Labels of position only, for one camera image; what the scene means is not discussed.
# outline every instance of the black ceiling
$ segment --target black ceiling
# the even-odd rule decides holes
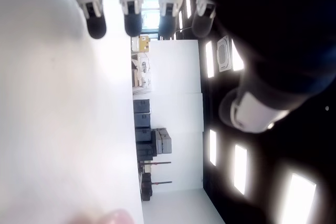
[[[183,27],[190,27],[182,8]],[[178,39],[196,39],[190,29],[178,32]],[[248,134],[224,125],[218,117],[218,106],[224,95],[239,84],[241,71],[218,71],[217,42],[225,31],[214,23],[210,35],[198,40],[201,65],[201,87],[204,108],[204,177],[203,186],[217,211],[226,222],[275,223],[273,203],[279,195],[283,168],[292,167],[317,184],[313,213],[307,222],[336,223],[336,82],[320,95],[308,100],[271,130]],[[205,44],[213,42],[215,77],[206,72]],[[209,161],[209,130],[217,132],[217,165]],[[243,196],[230,179],[232,150],[235,144],[247,148],[247,192]]]

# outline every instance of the ceiling light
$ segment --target ceiling light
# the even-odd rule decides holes
[[[244,68],[244,62],[241,59],[233,40],[232,40],[232,62],[233,62],[233,71],[241,70]]]
[[[242,193],[245,193],[247,150],[236,145],[235,148],[235,177],[234,185]]]
[[[182,24],[182,12],[179,13],[179,22],[180,22],[180,29],[183,28],[183,24]]]
[[[205,52],[206,52],[206,67],[208,71],[208,78],[215,76],[214,72],[214,57],[212,52],[212,42],[209,41],[205,45]]]
[[[217,160],[217,137],[216,132],[213,130],[210,130],[210,162],[213,163],[214,166],[216,166],[216,160]]]
[[[190,18],[191,16],[191,7],[190,7],[190,0],[185,0],[187,4],[187,17]]]
[[[282,224],[306,224],[316,184],[293,173],[285,200]]]
[[[267,127],[267,129],[271,129],[271,128],[273,128],[273,126],[274,126],[274,123],[270,123],[269,125],[268,125],[268,127]]]

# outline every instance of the white wall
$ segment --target white wall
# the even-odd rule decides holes
[[[203,189],[158,193],[142,208],[145,224],[225,224]]]
[[[75,0],[0,0],[0,223],[126,209],[142,224],[130,38],[118,0],[89,37]]]
[[[172,138],[172,154],[161,154],[152,166],[152,180],[173,183],[153,186],[153,192],[202,188],[203,101],[197,40],[151,41],[146,53],[152,71],[152,92],[134,99],[150,99],[151,128],[165,127]]]

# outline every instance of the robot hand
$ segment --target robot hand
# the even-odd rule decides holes
[[[77,0],[93,38],[106,32],[102,0]],[[171,37],[183,0],[159,0],[159,33]],[[125,30],[141,32],[143,0],[120,0]],[[193,32],[217,28],[234,38],[245,70],[219,106],[222,121],[259,133],[322,92],[335,77],[336,0],[197,0]]]

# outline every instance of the white table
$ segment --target white table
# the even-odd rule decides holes
[[[104,0],[96,41],[75,0],[0,4],[0,223],[123,208],[143,224],[119,0]]]

